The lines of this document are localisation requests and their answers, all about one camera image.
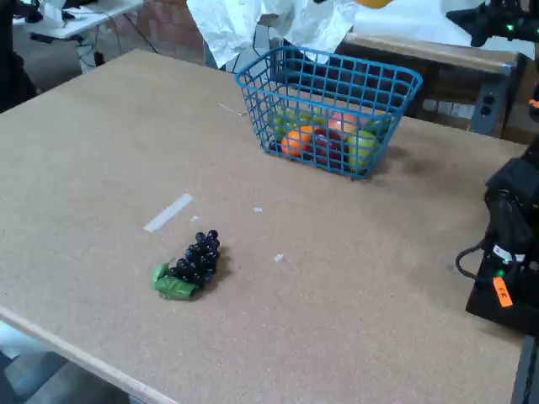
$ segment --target orange tag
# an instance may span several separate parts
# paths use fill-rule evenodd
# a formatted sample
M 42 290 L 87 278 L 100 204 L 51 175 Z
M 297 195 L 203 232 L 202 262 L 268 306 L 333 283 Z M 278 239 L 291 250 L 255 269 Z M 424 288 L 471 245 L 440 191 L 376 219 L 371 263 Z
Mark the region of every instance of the orange tag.
M 497 276 L 493 279 L 494 289 L 496 290 L 496 295 L 498 295 L 499 303 L 502 307 L 510 307 L 513 305 L 511 296 L 509 296 L 509 291 L 507 286 L 505 286 L 504 279 L 501 276 Z

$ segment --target table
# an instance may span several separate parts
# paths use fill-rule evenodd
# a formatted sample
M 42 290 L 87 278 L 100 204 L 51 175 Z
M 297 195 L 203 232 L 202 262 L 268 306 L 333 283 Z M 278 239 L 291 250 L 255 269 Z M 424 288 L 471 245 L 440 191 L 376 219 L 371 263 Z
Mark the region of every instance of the table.
M 89 30 L 107 21 L 130 13 L 144 5 L 143 0 L 99 0 L 97 3 L 90 3 L 80 8 L 68 8 L 67 12 L 75 16 L 75 19 L 67 20 L 62 27 L 56 27 L 51 21 L 42 19 L 35 24 L 26 24 L 24 19 L 14 19 L 13 26 L 20 26 L 22 29 L 32 33 L 44 35 L 58 40 L 69 40 L 75 35 L 81 37 L 81 42 L 77 46 L 77 53 L 83 73 L 92 70 L 95 64 L 94 44 L 95 39 L 88 36 Z
M 0 115 L 0 320 L 148 403 L 509 402 L 522 338 L 464 311 L 453 261 L 523 147 L 403 118 L 350 182 L 219 104 L 232 75 L 134 51 Z M 152 268 L 210 228 L 216 287 L 161 300 Z
M 433 63 L 433 77 L 437 75 L 439 63 L 483 72 L 482 87 L 475 103 L 470 130 L 484 135 L 493 134 L 500 117 L 505 127 L 526 65 L 525 56 L 507 51 L 482 50 L 392 36 L 348 33 L 344 43 L 430 61 Z
M 344 41 L 353 45 L 487 73 L 508 75 L 517 66 L 517 55 L 507 51 L 467 48 L 394 36 L 359 35 L 353 32 L 348 33 Z

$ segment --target wooden table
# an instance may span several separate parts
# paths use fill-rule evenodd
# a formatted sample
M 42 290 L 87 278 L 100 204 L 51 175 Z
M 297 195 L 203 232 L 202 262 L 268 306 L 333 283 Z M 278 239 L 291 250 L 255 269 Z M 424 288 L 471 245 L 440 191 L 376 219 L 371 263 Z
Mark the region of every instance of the wooden table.
M 380 51 L 398 53 L 437 61 L 452 66 L 467 67 L 481 72 L 506 74 L 516 67 L 517 54 L 507 51 L 483 50 L 427 42 L 424 40 L 408 40 L 394 36 L 358 35 L 350 32 L 344 41 Z
M 265 155 L 242 102 L 136 51 L 0 115 L 0 318 L 147 402 L 509 402 L 521 336 L 464 311 L 453 261 L 522 147 L 403 119 L 350 182 Z M 160 299 L 152 268 L 210 228 L 216 288 Z

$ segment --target black cable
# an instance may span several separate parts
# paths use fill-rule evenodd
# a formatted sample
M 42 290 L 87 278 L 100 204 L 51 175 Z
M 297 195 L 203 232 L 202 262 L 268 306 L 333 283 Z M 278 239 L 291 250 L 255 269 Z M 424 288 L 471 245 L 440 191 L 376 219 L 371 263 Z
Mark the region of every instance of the black cable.
M 95 39 L 93 40 L 93 43 L 94 43 L 93 46 L 95 46 L 95 50 L 97 50 L 98 49 L 99 26 L 97 26 L 95 28 L 97 28 L 97 32 L 95 33 Z
M 83 47 L 88 46 L 88 45 L 84 45 L 84 44 L 82 43 L 81 40 L 82 40 L 82 39 L 79 40 L 78 45 L 77 45 L 77 48 L 83 48 Z M 97 66 L 95 66 L 95 65 L 90 65 L 89 63 L 87 63 L 87 62 L 84 60 L 84 58 L 85 58 L 86 56 L 91 55 L 92 53 L 95 52 L 95 50 L 96 50 L 95 46 L 94 46 L 93 44 L 90 44 L 90 50 L 89 50 L 87 53 L 85 53 L 84 55 L 82 55 L 82 56 L 78 55 L 78 60 L 81 61 L 82 63 L 84 63 L 84 64 L 85 64 L 86 66 L 88 66 L 88 67 L 97 67 Z
M 270 27 L 268 27 L 268 40 L 270 40 L 270 32 L 269 32 L 269 31 L 270 31 Z M 254 53 L 256 53 L 256 56 L 261 57 L 261 55 L 259 54 L 259 52 L 258 52 L 256 49 L 254 49 L 255 44 L 256 44 L 256 27 L 255 27 L 255 29 L 254 29 L 253 46 L 252 46 L 252 47 L 253 47 Z M 232 67 L 231 73 L 235 73 L 237 61 L 239 60 L 240 55 L 241 55 L 241 53 L 239 53 L 239 54 L 237 55 L 236 61 L 234 62 L 234 66 Z
M 268 27 L 268 40 L 270 39 L 270 27 Z M 254 37 L 253 37 L 253 51 L 256 53 L 256 56 L 260 57 L 260 54 L 256 49 L 254 49 L 254 46 L 256 45 L 256 27 L 254 27 Z
M 232 66 L 232 74 L 234 74 L 234 72 L 235 72 L 234 70 L 236 70 L 237 60 L 239 59 L 239 56 L 240 56 L 240 55 L 241 55 L 241 53 L 239 53 L 239 54 L 237 55 L 236 61 L 234 62 L 234 66 Z
M 148 40 L 148 38 L 147 38 L 146 36 L 144 36 L 144 34 L 138 29 L 138 27 L 136 26 L 136 24 L 133 23 L 133 22 L 131 21 L 131 19 L 129 19 L 129 18 L 127 17 L 126 14 L 124 14 L 124 17 L 125 17 L 125 19 L 126 19 L 127 21 L 129 21 L 129 24 L 131 24 L 131 25 L 133 26 L 133 28 L 135 29 L 135 31 L 138 32 L 138 34 L 139 34 L 139 35 L 146 41 L 146 43 L 148 44 L 148 46 L 150 46 L 150 47 L 153 49 L 153 51 L 159 55 L 159 52 L 157 52 L 157 49 L 155 49 L 155 47 L 152 45 L 152 42 L 150 42 L 150 41 Z
M 107 17 L 109 17 L 109 20 L 112 22 L 112 24 L 115 25 L 115 32 L 116 32 L 116 40 L 118 41 L 118 56 L 121 55 L 121 43 L 120 43 L 120 35 L 118 34 L 118 24 L 116 24 L 115 19 L 113 19 L 109 14 L 105 13 L 104 11 L 71 11 L 69 10 L 69 13 L 71 14 L 104 14 Z
M 478 280 L 478 281 L 484 282 L 484 283 L 490 283 L 486 279 L 481 279 L 476 274 L 472 274 L 471 272 L 466 271 L 461 266 L 461 260 L 464 257 L 466 257 L 468 254 L 471 254 L 471 253 L 474 253 L 474 252 L 480 250 L 483 247 L 483 243 L 484 243 L 484 240 L 481 240 L 475 246 L 467 248 L 466 250 L 459 252 L 458 255 L 455 258 L 455 265 L 456 265 L 456 269 L 458 269 L 458 272 L 460 272 L 461 274 L 463 274 L 467 278 L 470 278 L 470 279 L 473 279 L 473 280 Z

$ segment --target basket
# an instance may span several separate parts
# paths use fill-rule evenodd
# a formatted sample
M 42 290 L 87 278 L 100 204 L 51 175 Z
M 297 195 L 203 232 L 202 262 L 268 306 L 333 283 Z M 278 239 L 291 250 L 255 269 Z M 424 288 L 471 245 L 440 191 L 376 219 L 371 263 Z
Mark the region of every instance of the basket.
M 423 81 L 403 67 L 293 46 L 263 54 L 236 80 L 265 152 L 352 178 L 372 174 Z

